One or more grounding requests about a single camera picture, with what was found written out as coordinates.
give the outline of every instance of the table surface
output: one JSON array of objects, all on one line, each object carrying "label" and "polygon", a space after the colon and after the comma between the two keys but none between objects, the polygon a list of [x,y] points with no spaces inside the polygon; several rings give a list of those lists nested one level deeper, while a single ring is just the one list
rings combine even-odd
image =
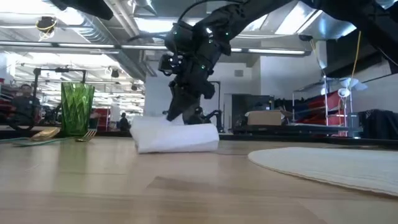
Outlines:
[{"label": "table surface", "polygon": [[294,142],[221,141],[217,153],[138,155],[132,139],[0,145],[1,223],[397,223],[398,200],[251,163]]}]

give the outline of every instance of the black equipment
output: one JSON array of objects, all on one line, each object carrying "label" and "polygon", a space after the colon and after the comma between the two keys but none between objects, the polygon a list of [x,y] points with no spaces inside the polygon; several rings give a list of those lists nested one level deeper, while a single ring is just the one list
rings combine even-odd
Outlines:
[{"label": "black equipment", "polygon": [[[87,13],[104,16],[99,13],[103,4],[92,4],[92,1],[52,0],[63,2]],[[193,105],[197,105],[201,95],[210,99],[215,94],[214,86],[207,80],[213,73],[213,67],[221,54],[230,55],[230,40],[236,37],[251,22],[265,14],[286,5],[292,0],[227,0],[233,2],[213,11],[194,26],[182,21],[182,17],[192,7],[208,1],[199,1],[190,6],[174,24],[166,37],[160,34],[141,34],[129,41],[139,38],[161,38],[165,46],[174,54],[163,55],[159,70],[166,75],[176,74],[169,84],[172,92],[167,119],[175,119]],[[397,16],[392,9],[384,10],[375,0],[301,0],[314,9],[319,9],[342,21],[348,21],[362,31],[375,49],[387,59],[398,65],[398,30]]]},{"label": "black equipment", "polygon": [[216,127],[219,133],[224,133],[224,127],[221,124],[221,115],[223,112],[221,110],[214,110],[208,115],[203,114],[203,108],[200,106],[195,109],[195,112],[187,120],[187,124],[211,124],[210,119],[216,116]]}]

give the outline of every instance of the cardboard box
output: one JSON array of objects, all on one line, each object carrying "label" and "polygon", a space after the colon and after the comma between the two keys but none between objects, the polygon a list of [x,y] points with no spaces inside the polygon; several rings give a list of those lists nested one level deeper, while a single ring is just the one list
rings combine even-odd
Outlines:
[{"label": "cardboard box", "polygon": [[248,125],[281,125],[282,112],[272,111],[251,111],[248,116]]}]

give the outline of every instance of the gold fork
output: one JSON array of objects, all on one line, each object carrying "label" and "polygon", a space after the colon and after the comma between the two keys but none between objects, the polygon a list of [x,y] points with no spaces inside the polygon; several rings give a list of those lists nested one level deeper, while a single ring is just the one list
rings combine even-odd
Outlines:
[{"label": "gold fork", "polygon": [[75,139],[75,141],[76,142],[88,142],[93,139],[93,137],[95,136],[96,133],[97,133],[97,129],[89,129],[83,137]]}]

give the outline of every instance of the green drinking glass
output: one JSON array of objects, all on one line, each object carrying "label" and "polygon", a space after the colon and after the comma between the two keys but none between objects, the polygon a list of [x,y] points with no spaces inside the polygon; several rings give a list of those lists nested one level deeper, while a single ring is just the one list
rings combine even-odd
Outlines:
[{"label": "green drinking glass", "polygon": [[81,83],[62,83],[62,131],[67,136],[82,136],[88,130],[94,87]]}]

